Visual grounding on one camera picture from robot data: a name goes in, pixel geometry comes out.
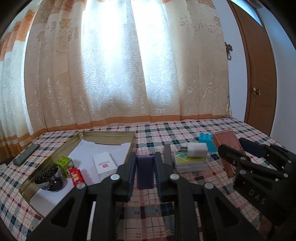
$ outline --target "wall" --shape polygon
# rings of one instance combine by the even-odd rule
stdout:
[[[276,114],[270,137],[296,153],[296,50],[273,14],[265,7],[258,11],[276,62]]]
[[[213,0],[213,3],[221,21],[224,39],[233,48],[231,52],[232,60],[228,61],[232,116],[244,121],[247,105],[247,64],[242,37],[227,1]]]

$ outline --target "beige curtain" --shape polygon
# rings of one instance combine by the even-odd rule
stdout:
[[[44,0],[29,34],[32,129],[221,118],[228,64],[211,0]]]
[[[16,156],[44,131],[32,130],[24,89],[27,36],[40,1],[18,14],[0,39],[0,162]]]

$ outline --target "paper sheet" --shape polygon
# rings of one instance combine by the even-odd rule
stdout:
[[[69,157],[73,160],[75,167],[80,169],[86,184],[92,185],[100,182],[98,172],[93,162],[93,155],[107,151],[118,167],[124,163],[130,145],[130,142],[121,145],[102,145],[82,139],[77,147],[70,153]],[[74,187],[71,179],[64,178],[63,181],[64,188],[62,190],[52,192],[39,189],[30,199],[30,204],[44,217],[47,216]]]

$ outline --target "lime green building block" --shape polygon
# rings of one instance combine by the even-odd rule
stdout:
[[[68,168],[74,167],[72,159],[67,156],[62,156],[60,159],[58,159],[57,165],[61,169],[62,175],[67,178],[70,178],[67,170]]]

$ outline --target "door frame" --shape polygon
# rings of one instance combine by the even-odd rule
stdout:
[[[241,34],[241,37],[242,37],[242,42],[243,42],[243,46],[244,46],[244,53],[245,53],[245,57],[246,57],[246,64],[247,64],[247,104],[246,104],[246,112],[245,112],[245,116],[244,116],[244,122],[245,123],[248,123],[248,118],[249,118],[249,114],[250,114],[250,102],[251,102],[251,95],[252,95],[252,86],[251,86],[251,66],[250,66],[250,59],[249,59],[249,52],[248,52],[248,46],[247,46],[247,42],[246,42],[246,38],[245,38],[245,35],[244,35],[244,32],[242,30],[242,26],[241,26],[241,23],[240,23],[240,20],[239,20],[239,17],[232,5],[232,1],[231,0],[226,0],[228,2],[228,5],[230,6],[231,8],[231,11],[235,17],[235,20],[237,22],[237,25],[238,25],[238,28],[239,28],[239,31],[240,31],[240,34]],[[266,28],[265,28],[265,25],[264,25],[264,22],[262,20],[262,17],[260,15],[260,13],[257,11],[257,9],[254,8],[254,6],[252,4],[250,4],[247,0],[245,0],[257,13],[260,21],[261,21],[261,24],[262,24],[262,27],[264,28],[267,36],[268,36],[268,33],[266,31]],[[274,51],[272,49],[272,45],[270,43],[270,39],[268,37],[268,41],[269,41],[269,45],[270,45],[270,48],[271,48],[271,51],[273,53],[273,56],[274,56]],[[275,112],[276,112],[276,108],[274,109],[274,114],[273,114],[273,119],[272,119],[272,124],[274,122],[274,116],[275,116]]]

